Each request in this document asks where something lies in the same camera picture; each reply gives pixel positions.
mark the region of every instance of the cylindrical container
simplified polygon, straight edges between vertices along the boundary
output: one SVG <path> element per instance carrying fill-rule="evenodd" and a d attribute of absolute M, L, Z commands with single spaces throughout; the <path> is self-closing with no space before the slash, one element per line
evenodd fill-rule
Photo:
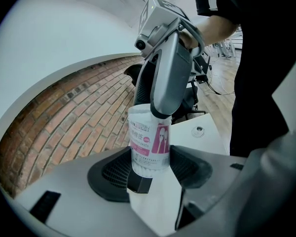
<path fill-rule="evenodd" d="M 128 110 L 128 125 L 133 170 L 152 178 L 170 165 L 171 117 L 156 118 L 150 104 L 135 105 Z"/>

